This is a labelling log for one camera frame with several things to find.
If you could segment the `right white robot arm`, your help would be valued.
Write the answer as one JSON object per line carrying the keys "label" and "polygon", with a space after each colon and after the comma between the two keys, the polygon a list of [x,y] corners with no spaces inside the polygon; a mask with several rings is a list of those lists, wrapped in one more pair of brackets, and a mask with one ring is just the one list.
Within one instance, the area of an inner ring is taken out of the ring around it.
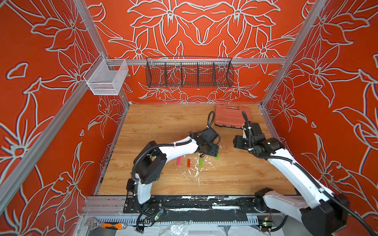
{"label": "right white robot arm", "polygon": [[313,236],[330,236],[343,229],[349,216],[355,218],[369,235],[376,235],[360,216],[350,210],[350,201],[344,194],[335,194],[316,180],[278,139],[267,139],[258,123],[249,121],[245,112],[242,116],[245,120],[243,135],[234,138],[234,147],[275,166],[301,196],[295,199],[266,187],[255,193],[255,210],[266,212],[275,209],[285,218],[292,217],[302,223]]}

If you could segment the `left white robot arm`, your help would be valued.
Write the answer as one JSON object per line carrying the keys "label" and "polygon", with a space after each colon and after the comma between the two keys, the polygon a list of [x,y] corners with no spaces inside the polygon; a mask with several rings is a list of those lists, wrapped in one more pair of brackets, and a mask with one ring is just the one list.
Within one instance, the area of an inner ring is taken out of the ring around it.
{"label": "left white robot arm", "polygon": [[160,178],[166,163],[194,153],[198,153],[200,158],[206,155],[218,156],[221,137],[212,128],[214,120],[215,112],[211,111],[204,130],[189,132],[188,137],[169,144],[151,141],[135,158],[127,191],[133,193],[133,200],[141,215],[155,216],[161,209],[156,204],[150,204],[149,200],[152,184]]}

